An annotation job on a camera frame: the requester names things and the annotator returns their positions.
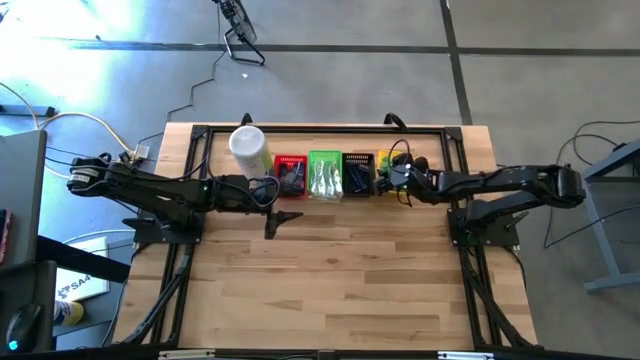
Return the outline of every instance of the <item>gray floor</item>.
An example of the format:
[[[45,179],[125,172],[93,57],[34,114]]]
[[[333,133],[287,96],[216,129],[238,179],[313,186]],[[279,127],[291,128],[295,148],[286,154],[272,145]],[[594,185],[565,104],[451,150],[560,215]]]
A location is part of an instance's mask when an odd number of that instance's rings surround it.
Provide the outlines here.
[[[261,44],[447,44],[439,1],[245,3]],[[449,3],[460,46],[640,47],[635,19],[640,3],[634,0]],[[215,43],[215,7],[208,0],[67,0],[52,8],[21,6],[10,13],[19,20],[8,16],[0,24],[0,43],[16,48],[0,57],[2,81],[32,103],[106,119],[130,146],[162,131],[167,111],[189,102],[191,85],[210,75],[218,55],[67,50],[27,36]],[[40,14],[46,11],[48,16]],[[98,20],[86,20],[87,14]],[[82,21],[85,26],[69,26]],[[22,31],[10,35],[5,31],[10,26]],[[256,121],[379,123],[393,111],[411,124],[461,122],[446,54],[271,52],[265,56],[264,68],[223,58],[216,81],[199,87],[195,106],[175,113],[171,121],[239,121],[250,112]],[[499,163],[552,163],[560,146],[585,122],[640,120],[636,115],[639,57],[462,56],[461,64],[473,122],[490,127]],[[2,91],[0,103],[5,102],[15,100]],[[0,134],[31,126],[28,118],[0,118]],[[640,125],[587,129],[616,142],[634,140],[639,130]],[[85,119],[60,119],[49,133],[49,145],[61,149],[85,154],[120,151],[103,129]],[[154,150],[159,143],[151,142]],[[580,150],[595,161],[611,149],[599,140],[584,139]],[[70,159],[54,151],[48,154]],[[585,169],[570,149],[562,159]],[[129,216],[107,200],[72,197],[64,182],[52,176],[46,178],[45,193],[40,232],[52,238],[124,228],[120,220]],[[80,215],[69,219],[70,209]],[[538,209],[519,225],[540,343],[550,349],[640,357],[640,286],[587,295],[582,282],[606,274],[592,232],[543,251],[547,216],[548,209]],[[582,208],[556,211],[554,235],[558,238],[585,222]],[[624,269],[639,270],[640,246],[616,243],[614,247]]]

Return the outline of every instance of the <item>white cylindrical container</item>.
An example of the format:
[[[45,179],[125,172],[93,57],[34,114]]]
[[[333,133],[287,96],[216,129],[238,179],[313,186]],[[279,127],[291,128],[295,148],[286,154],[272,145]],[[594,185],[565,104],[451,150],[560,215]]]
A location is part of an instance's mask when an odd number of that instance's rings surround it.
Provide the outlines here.
[[[267,139],[257,127],[245,125],[236,129],[229,137],[229,149],[247,179],[262,178],[272,172]]]

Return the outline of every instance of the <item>wooden table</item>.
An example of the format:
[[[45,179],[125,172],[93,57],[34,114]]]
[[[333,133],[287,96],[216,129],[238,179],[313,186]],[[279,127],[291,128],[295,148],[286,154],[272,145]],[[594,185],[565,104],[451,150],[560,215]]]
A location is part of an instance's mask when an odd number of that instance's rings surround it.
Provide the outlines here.
[[[158,174],[182,175],[192,125],[167,124]],[[495,169],[487,127],[462,129],[469,170]],[[379,134],[267,138],[272,154],[311,149],[377,154],[398,139]],[[444,168],[435,137],[406,138],[414,156]],[[240,174],[228,134],[216,135],[211,166],[214,174]],[[275,240],[263,238],[264,217],[209,213],[196,247],[180,347],[471,349],[460,260],[446,227],[448,205],[413,203],[413,208],[400,205],[395,196],[340,203],[281,199],[277,209],[304,216],[281,226]],[[114,339],[130,334],[157,299],[166,253],[167,246],[153,245],[133,262]],[[487,263],[496,301],[535,343],[518,264],[502,248],[488,248]],[[481,303],[478,298],[489,339]],[[166,324],[173,303],[168,309]]]

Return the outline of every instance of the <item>black basket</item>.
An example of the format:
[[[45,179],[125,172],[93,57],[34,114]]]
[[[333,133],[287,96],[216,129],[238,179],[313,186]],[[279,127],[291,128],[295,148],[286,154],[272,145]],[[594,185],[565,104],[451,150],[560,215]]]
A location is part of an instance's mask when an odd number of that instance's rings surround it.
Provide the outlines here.
[[[375,157],[373,154],[342,154],[342,188],[345,196],[368,197],[375,195]]]

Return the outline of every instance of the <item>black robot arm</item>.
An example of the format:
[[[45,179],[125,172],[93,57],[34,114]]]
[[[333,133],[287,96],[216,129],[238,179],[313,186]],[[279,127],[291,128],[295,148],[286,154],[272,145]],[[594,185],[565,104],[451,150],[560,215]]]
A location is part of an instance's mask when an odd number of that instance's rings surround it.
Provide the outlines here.
[[[465,216],[468,228],[542,205],[573,208],[585,197],[580,174],[569,165],[510,166],[490,173],[462,174],[429,169],[423,157],[414,162],[403,154],[396,156],[392,167],[380,175],[375,182],[378,194],[401,189],[407,196],[434,205],[471,195],[515,191],[493,201],[469,201]]]
[[[242,175],[172,179],[109,160],[107,156],[74,159],[67,182],[69,191],[78,196],[103,196],[136,206],[176,231],[197,225],[201,216],[209,211],[238,212],[267,215],[265,237],[273,238],[280,224],[302,215],[272,214],[272,204],[279,191],[275,178],[269,179],[277,186],[260,186],[252,192],[249,180]]]

